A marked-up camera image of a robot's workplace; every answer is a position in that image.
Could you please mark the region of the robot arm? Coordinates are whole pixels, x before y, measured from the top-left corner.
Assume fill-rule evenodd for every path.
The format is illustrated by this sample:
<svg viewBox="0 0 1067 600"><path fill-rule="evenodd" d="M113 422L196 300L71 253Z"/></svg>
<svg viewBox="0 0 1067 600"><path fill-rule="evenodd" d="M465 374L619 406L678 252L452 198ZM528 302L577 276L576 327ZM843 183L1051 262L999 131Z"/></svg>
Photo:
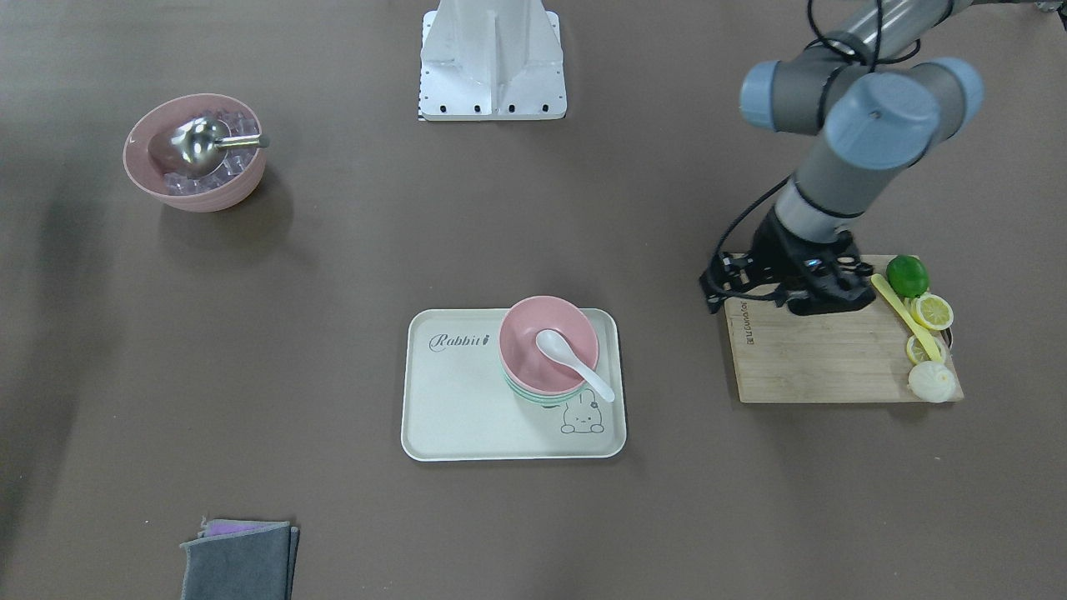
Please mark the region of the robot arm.
<svg viewBox="0 0 1067 600"><path fill-rule="evenodd" d="M708 312L730 298L800 316L846 313L875 300L851 228L885 187L960 132L984 100L978 72L960 58L897 63L968 1L876 1L790 61L757 64L739 110L755 127L815 139L805 162L764 198L773 208L750 250L717 247L699 283Z"/></svg>

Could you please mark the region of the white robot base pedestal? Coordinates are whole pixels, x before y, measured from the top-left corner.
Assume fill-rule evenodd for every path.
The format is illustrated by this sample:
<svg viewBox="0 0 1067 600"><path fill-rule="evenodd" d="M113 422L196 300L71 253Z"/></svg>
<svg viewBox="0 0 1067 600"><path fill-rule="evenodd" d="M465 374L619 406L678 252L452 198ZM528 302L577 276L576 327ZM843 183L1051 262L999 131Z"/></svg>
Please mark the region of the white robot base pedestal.
<svg viewBox="0 0 1067 600"><path fill-rule="evenodd" d="M442 1L423 15L425 122L564 119L563 37L541 1Z"/></svg>

